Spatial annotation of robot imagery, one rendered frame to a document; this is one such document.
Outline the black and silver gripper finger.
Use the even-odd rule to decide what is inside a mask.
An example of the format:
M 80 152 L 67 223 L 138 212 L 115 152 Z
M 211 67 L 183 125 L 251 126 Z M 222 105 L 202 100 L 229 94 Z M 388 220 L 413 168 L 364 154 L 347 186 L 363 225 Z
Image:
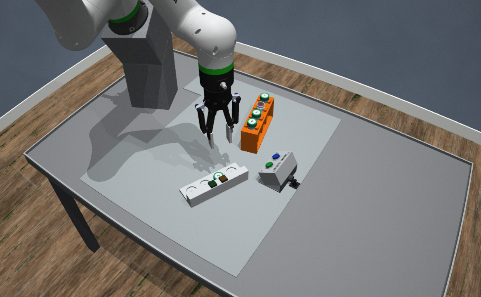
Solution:
M 226 138 L 229 143 L 232 143 L 232 133 L 233 133 L 233 124 L 238 123 L 239 118 L 239 102 L 241 101 L 241 97 L 238 93 L 232 94 L 232 118 L 230 117 L 229 108 L 225 100 L 222 101 L 222 106 L 224 108 L 223 113 L 226 119 Z
M 206 101 L 206 100 L 205 100 Z M 204 102 L 205 102 L 204 101 Z M 201 104 L 195 104 L 195 108 L 198 112 L 198 119 L 199 119 L 199 125 L 200 129 L 202 130 L 202 133 L 205 134 L 207 133 L 208 141 L 209 141 L 209 146 L 214 149 L 214 140 L 213 140 L 213 125 L 214 125 L 214 120 L 215 116 L 217 113 L 218 109 L 218 104 L 214 103 L 213 104 L 213 109 L 212 111 L 208 109 L 208 117 L 207 117 L 207 122 L 205 122 L 205 116 L 204 116 L 204 102 Z

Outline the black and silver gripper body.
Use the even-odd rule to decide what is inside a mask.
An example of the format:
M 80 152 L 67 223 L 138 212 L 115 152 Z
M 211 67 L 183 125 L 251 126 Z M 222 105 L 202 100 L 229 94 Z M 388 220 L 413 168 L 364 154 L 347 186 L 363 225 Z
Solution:
M 231 94 L 231 86 L 226 89 L 226 90 L 222 90 L 221 92 L 212 92 L 212 91 L 209 91 L 209 90 L 206 90 L 205 88 L 203 89 L 203 93 L 204 93 L 204 99 L 203 99 L 203 102 L 204 102 L 204 105 L 210 109 L 212 111 L 213 109 L 213 104 L 214 103 L 217 103 L 218 104 L 218 109 L 217 111 L 219 110 L 224 110 L 223 106 L 222 106 L 222 101 L 225 100 L 227 105 L 230 103 L 230 101 L 232 100 L 233 96 Z

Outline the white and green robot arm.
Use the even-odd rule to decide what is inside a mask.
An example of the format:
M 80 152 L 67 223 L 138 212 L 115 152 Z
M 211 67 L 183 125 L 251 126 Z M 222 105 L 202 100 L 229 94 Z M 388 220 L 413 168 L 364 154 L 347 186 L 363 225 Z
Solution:
M 129 35 L 146 23 L 143 0 L 34 0 L 53 26 L 58 42 L 71 51 L 89 47 L 103 27 Z M 220 92 L 234 83 L 236 30 L 228 19 L 213 14 L 195 0 L 148 0 L 173 35 L 196 49 L 200 85 Z

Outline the orange tube rack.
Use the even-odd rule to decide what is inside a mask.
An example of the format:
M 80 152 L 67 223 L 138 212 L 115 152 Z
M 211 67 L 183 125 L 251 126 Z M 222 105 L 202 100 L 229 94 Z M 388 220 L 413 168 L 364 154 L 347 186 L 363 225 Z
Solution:
M 256 103 L 261 101 L 260 97 L 261 95 L 257 98 L 252 110 L 256 109 Z M 257 126 L 254 130 L 248 129 L 248 119 L 252 118 L 252 110 L 241 130 L 241 150 L 257 154 L 273 117 L 274 98 L 269 97 L 268 102 L 265 103 L 264 111 L 262 111 L 261 114 L 262 116 L 257 120 Z

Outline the light grey bench mat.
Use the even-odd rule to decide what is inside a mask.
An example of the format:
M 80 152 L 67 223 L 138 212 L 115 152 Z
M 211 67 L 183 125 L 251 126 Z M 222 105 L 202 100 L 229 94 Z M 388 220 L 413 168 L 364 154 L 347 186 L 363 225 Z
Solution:
M 235 278 L 273 227 L 296 190 L 281 193 L 260 184 L 259 171 L 275 151 L 292 151 L 299 184 L 341 120 L 301 103 L 234 80 L 238 123 L 232 143 L 217 111 L 214 149 L 200 129 L 195 104 L 203 103 L 197 76 L 184 90 L 201 95 L 149 143 L 127 135 L 80 180 L 149 227 Z M 241 130 L 261 93 L 274 97 L 274 112 L 257 154 L 241 150 Z M 181 188 L 230 164 L 248 169 L 248 180 L 190 207 Z

